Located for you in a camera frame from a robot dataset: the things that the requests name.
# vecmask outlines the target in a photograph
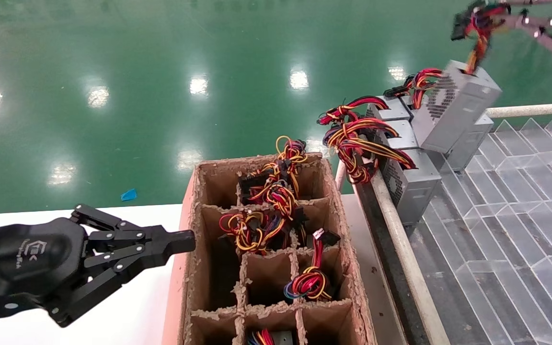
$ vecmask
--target power supply unit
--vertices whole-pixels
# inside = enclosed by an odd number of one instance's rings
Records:
[[[466,169],[472,157],[478,151],[478,147],[483,142],[484,137],[493,127],[493,120],[483,114],[475,124],[473,124],[463,135],[455,142],[453,148],[447,153],[447,161],[454,171]]]
[[[374,103],[368,104],[368,109],[366,110],[366,116],[371,116],[378,118],[383,121],[391,120],[408,120],[410,115],[408,115],[407,109],[402,105],[401,101],[398,98],[388,99],[381,96],[382,100],[385,101],[389,109],[384,111],[379,111],[379,108]]]
[[[450,61],[415,112],[412,128],[422,149],[448,153],[502,90],[482,68],[477,75],[463,72],[466,65]]]
[[[442,177],[422,149],[404,152],[410,156],[417,168],[403,170],[399,162],[387,160],[382,175],[402,224],[414,226],[421,220],[434,188]]]

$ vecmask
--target blue plastic piece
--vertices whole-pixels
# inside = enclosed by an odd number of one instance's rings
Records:
[[[127,190],[127,192],[124,192],[123,194],[121,194],[121,201],[129,201],[129,200],[133,200],[137,197],[138,197],[138,193],[136,192],[136,189],[133,188],[133,189]]]

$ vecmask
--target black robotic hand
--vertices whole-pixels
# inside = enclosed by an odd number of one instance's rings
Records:
[[[70,218],[0,227],[0,317],[42,308],[67,327],[144,269],[194,249],[191,230],[138,227],[87,205]]]

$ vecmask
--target clear acrylic partition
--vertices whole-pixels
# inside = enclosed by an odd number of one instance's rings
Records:
[[[458,308],[473,325],[446,327],[449,340],[469,344],[469,332],[478,344],[552,345],[552,121],[519,131],[503,121],[465,171],[445,163],[440,175],[411,242],[436,258],[420,264],[425,276],[444,277],[435,292],[428,283],[440,315]],[[469,306],[441,301],[445,288]]]

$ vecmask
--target green epoxy floor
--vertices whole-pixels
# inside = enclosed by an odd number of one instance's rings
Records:
[[[0,212],[179,203],[200,159],[280,135],[321,149],[317,116],[397,85],[390,68],[465,61],[449,35],[466,4],[0,0]],[[522,33],[493,44],[498,105],[552,103],[552,55]]]

